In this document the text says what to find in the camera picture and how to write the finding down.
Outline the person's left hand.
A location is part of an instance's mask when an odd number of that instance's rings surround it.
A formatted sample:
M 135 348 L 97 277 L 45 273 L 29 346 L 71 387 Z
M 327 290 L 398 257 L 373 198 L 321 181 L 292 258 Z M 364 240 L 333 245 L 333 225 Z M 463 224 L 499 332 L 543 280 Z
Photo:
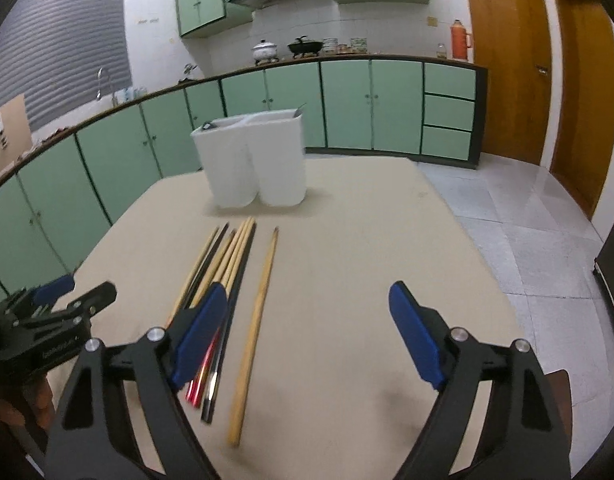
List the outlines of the person's left hand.
M 0 434 L 5 428 L 38 428 L 49 434 L 55 418 L 53 390 L 48 376 L 40 375 L 21 385 L 0 382 Z

